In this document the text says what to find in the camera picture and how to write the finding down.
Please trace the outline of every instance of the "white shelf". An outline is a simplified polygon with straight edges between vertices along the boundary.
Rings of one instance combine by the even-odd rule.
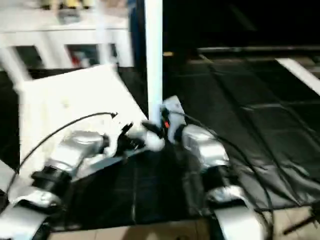
[[[0,7],[0,32],[93,30],[97,27],[92,10],[81,10],[80,17],[80,22],[61,24],[51,10],[32,9],[21,3],[16,3]],[[127,9],[108,9],[103,17],[108,29],[129,28]]]

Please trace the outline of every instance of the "cable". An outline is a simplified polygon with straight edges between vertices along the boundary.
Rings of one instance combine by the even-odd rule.
[[[10,183],[6,189],[6,194],[8,196],[9,194],[9,191],[10,191],[10,188],[11,186],[13,185],[13,183],[15,182],[15,179],[16,179],[16,176],[19,172],[19,170],[21,169],[21,167],[26,163],[26,161],[29,159],[29,157],[43,144],[45,143],[49,138],[51,138],[52,136],[54,136],[55,134],[57,134],[58,132],[60,132],[61,130],[83,120],[83,119],[87,119],[87,118],[90,118],[90,117],[94,117],[94,116],[99,116],[99,115],[111,115],[111,117],[113,118],[114,116],[116,116],[117,114],[116,113],[112,113],[112,112],[97,112],[97,113],[93,113],[93,114],[90,114],[90,115],[86,115],[86,116],[82,116],[80,118],[77,118],[61,127],[59,127],[57,130],[53,131],[52,133],[50,133],[49,135],[47,135],[46,137],[44,137],[33,149],[31,149],[29,151],[29,153],[23,158],[23,160],[21,161],[21,164],[18,166],[18,168],[16,169],[15,173],[13,174],[11,180],[10,180]],[[6,206],[6,198],[4,197],[3,198],[3,202],[2,202],[2,209]]]
[[[267,238],[268,240],[273,239],[273,235],[274,235],[274,222],[275,222],[275,216],[274,216],[274,211],[273,211],[273,204],[272,204],[272,200],[271,197],[268,193],[268,190],[265,186],[265,184],[263,183],[263,181],[261,180],[260,175],[258,174],[257,170],[255,169],[255,167],[252,165],[252,163],[248,160],[247,156],[244,154],[244,152],[234,143],[232,143],[231,141],[229,141],[228,139],[218,135],[214,130],[210,129],[209,127],[207,127],[206,125],[204,125],[200,120],[182,113],[182,112],[178,112],[178,111],[169,111],[169,113],[171,114],[177,114],[180,116],[184,116],[187,117],[188,119],[190,119],[191,121],[193,121],[194,123],[199,124],[201,127],[203,127],[204,129],[206,129],[208,132],[210,132],[214,137],[216,137],[218,140],[220,140],[221,142],[226,143],[227,145],[229,145],[230,147],[232,147],[233,149],[235,149],[243,158],[243,160],[246,162],[246,164],[248,165],[248,167],[251,169],[251,171],[253,172],[253,174],[255,175],[256,180],[258,181],[259,185],[261,186],[261,188],[264,191],[266,200],[267,200],[267,204],[268,204],[268,208],[269,208],[269,212],[271,215],[271,222],[268,222],[266,217],[264,215],[262,215],[261,217],[263,218],[263,221],[265,223],[268,223],[268,233],[267,233]]]

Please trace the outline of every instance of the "black mat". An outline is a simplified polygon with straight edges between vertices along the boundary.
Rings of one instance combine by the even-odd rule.
[[[319,201],[320,96],[275,61],[213,68],[166,65],[164,98],[177,95],[186,113],[237,144],[263,178],[274,208]],[[134,74],[120,73],[146,112],[146,82]],[[250,169],[226,148],[249,200],[257,209],[268,208]],[[67,225],[96,229],[189,218],[183,172],[169,144],[160,153],[142,153],[103,169],[74,186]]]

